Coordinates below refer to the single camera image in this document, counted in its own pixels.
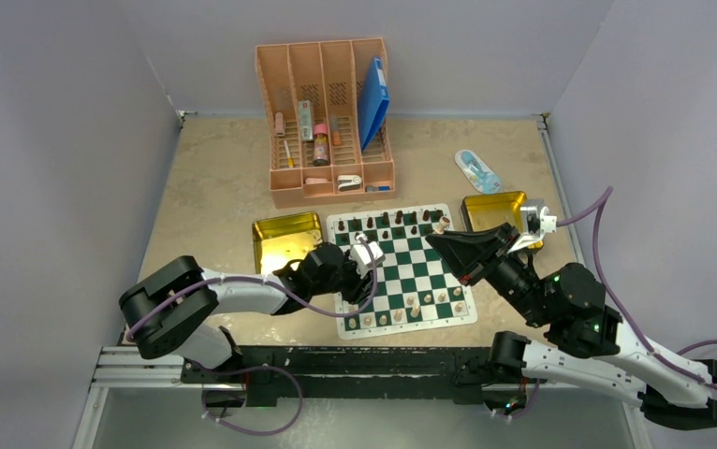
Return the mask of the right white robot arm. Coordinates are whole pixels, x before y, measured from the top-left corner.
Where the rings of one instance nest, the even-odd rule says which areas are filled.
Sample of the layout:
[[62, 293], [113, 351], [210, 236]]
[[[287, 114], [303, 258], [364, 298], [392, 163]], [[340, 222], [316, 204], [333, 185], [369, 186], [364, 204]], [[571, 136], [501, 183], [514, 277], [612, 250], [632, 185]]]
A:
[[487, 356], [496, 382], [554, 380], [606, 393], [675, 430], [717, 427], [717, 361], [693, 360], [645, 339], [606, 303], [607, 289], [580, 263], [541, 277], [534, 258], [513, 248], [518, 229], [431, 232], [428, 244], [464, 287], [487, 282], [546, 344], [495, 334]]

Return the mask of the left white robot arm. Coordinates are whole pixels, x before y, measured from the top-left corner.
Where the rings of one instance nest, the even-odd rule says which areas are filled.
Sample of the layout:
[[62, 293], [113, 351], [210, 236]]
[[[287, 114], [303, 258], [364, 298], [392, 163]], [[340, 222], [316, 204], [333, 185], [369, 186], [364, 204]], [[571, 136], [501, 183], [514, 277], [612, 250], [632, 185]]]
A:
[[347, 250], [318, 244], [301, 260], [268, 275], [216, 272], [191, 255], [179, 256], [121, 295], [125, 336], [145, 359], [178, 355], [204, 367], [216, 382], [227, 383], [240, 373], [239, 350], [228, 330], [207, 324], [210, 316], [282, 316], [303, 309], [325, 314], [312, 303], [325, 294], [339, 294], [364, 309], [376, 293], [384, 260], [378, 242], [364, 235]]

